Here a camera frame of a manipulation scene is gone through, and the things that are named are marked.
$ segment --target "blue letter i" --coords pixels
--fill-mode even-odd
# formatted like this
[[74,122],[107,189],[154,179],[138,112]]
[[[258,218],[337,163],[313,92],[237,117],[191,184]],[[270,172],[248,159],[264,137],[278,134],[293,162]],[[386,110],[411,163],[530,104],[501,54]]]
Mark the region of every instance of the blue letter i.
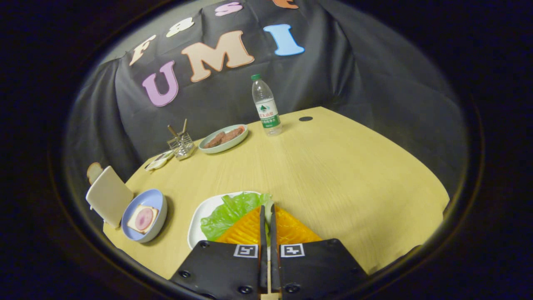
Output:
[[278,45],[278,49],[274,52],[276,55],[289,56],[300,54],[305,51],[303,47],[296,44],[289,29],[289,24],[271,25],[263,28],[264,31],[270,32],[274,41],[276,41],[276,44]]

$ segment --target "white napkin holder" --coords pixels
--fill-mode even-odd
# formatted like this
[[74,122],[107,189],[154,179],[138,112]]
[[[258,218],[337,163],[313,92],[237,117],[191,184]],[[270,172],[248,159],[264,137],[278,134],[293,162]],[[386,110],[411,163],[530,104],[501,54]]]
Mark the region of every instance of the white napkin holder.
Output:
[[104,222],[118,228],[122,214],[133,199],[133,192],[108,166],[91,185],[85,199]]

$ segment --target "green lettuce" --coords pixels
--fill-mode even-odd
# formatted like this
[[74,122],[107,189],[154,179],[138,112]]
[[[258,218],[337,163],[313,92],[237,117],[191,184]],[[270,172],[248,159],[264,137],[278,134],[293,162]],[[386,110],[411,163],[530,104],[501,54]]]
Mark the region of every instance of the green lettuce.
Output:
[[258,206],[264,205],[268,208],[268,212],[265,212],[269,213],[272,195],[243,192],[235,197],[223,196],[222,201],[224,204],[215,208],[209,217],[200,220],[200,228],[209,241],[218,239],[242,216]]

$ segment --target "light wood tabletop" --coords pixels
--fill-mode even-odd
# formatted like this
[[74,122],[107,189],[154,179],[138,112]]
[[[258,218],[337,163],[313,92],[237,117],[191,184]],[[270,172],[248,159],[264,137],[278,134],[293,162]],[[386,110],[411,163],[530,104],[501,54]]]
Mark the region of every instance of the light wood tabletop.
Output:
[[[300,117],[313,117],[299,121]],[[191,249],[187,233],[207,198],[237,191],[270,193],[274,202],[323,239],[337,238],[367,273],[423,244],[442,222],[449,197],[419,160],[377,132],[322,107],[282,115],[283,133],[268,137],[261,122],[218,154],[193,156],[126,182],[135,195],[159,189],[168,200],[161,232],[141,244],[104,224],[111,242],[169,279]]]

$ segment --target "water bottle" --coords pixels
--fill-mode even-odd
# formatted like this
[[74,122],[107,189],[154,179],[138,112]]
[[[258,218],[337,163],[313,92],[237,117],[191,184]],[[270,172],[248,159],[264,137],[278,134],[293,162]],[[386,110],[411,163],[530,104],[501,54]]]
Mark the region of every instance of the water bottle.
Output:
[[259,74],[253,75],[252,80],[254,81],[252,84],[252,97],[254,97],[263,129],[267,136],[276,136],[281,133],[281,121],[274,102],[274,95],[268,85],[261,80]]

